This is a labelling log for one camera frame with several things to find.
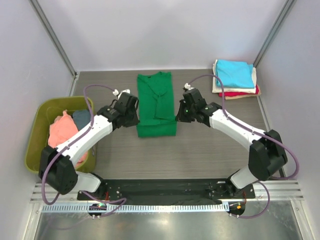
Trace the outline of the green t shirt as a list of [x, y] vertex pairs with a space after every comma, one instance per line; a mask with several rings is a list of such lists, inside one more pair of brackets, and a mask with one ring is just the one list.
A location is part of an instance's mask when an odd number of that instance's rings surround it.
[[172, 74], [159, 71], [137, 76], [140, 138], [173, 137], [177, 133]]

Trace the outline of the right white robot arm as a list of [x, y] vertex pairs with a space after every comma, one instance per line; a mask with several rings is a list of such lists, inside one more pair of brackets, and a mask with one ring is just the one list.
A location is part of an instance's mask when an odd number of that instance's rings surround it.
[[248, 163], [225, 181], [225, 192], [237, 198], [244, 188], [257, 181], [267, 181], [281, 169], [288, 157], [280, 134], [255, 128], [228, 114], [221, 105], [207, 103], [197, 88], [184, 89], [176, 120], [198, 122], [221, 131], [248, 151]]

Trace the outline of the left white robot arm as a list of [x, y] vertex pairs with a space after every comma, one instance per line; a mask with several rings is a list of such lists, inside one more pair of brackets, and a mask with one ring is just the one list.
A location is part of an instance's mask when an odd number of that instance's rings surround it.
[[95, 200], [101, 200], [106, 194], [102, 179], [77, 170], [76, 165], [88, 150], [114, 130], [136, 126], [139, 123], [138, 105], [138, 98], [124, 90], [114, 105], [102, 107], [94, 115], [93, 122], [70, 139], [55, 148], [45, 147], [38, 171], [41, 183], [50, 185], [61, 195], [71, 191], [88, 192]]

